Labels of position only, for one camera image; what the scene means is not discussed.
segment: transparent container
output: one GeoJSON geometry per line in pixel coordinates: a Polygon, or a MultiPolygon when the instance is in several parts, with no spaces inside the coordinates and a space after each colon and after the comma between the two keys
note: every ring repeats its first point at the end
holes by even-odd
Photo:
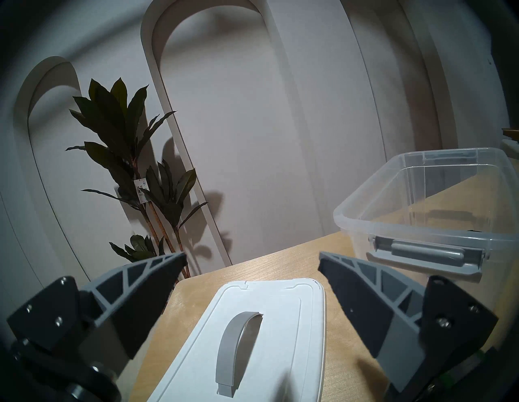
{"type": "Polygon", "coordinates": [[[426,285],[454,280],[494,310],[519,245],[519,180],[500,149],[397,155],[334,213],[356,258],[426,285]]]}

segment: screw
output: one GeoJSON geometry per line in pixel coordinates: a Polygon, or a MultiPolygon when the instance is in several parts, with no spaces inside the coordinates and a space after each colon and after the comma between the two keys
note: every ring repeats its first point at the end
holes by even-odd
{"type": "Polygon", "coordinates": [[[452,326],[450,321],[448,319],[444,318],[444,317],[437,318],[436,322],[442,328],[450,328],[452,326]]]}

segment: gray handle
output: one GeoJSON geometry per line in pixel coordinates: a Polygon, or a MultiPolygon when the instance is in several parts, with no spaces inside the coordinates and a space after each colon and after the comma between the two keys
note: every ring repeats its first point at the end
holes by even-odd
{"type": "Polygon", "coordinates": [[[238,343],[247,323],[258,315],[258,312],[244,311],[236,315],[225,328],[218,357],[216,358],[216,382],[220,395],[233,397],[234,371],[236,365],[236,352],[238,343]]]}
{"type": "Polygon", "coordinates": [[[374,250],[366,253],[368,261],[396,268],[444,275],[479,283],[481,264],[485,256],[480,248],[447,246],[444,244],[410,242],[376,236],[374,250]]]}

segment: gray latch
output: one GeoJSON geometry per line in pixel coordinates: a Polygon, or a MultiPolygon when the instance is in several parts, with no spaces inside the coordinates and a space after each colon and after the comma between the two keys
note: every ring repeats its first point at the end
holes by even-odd
{"type": "Polygon", "coordinates": [[[374,250],[366,253],[368,261],[428,275],[444,275],[455,280],[476,283],[481,280],[481,265],[485,257],[482,248],[411,242],[381,236],[373,236],[370,241],[374,250]]]}

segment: paper label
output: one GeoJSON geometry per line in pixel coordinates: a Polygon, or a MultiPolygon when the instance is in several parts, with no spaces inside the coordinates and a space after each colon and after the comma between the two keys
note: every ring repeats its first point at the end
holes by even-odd
{"type": "Polygon", "coordinates": [[[133,183],[135,184],[135,189],[137,190],[137,195],[139,196],[139,202],[141,204],[144,204],[144,203],[150,201],[150,199],[148,199],[146,194],[144,194],[143,191],[141,190],[142,188],[144,188],[149,191],[148,183],[146,182],[146,178],[140,178],[140,179],[134,180],[133,183]]]}

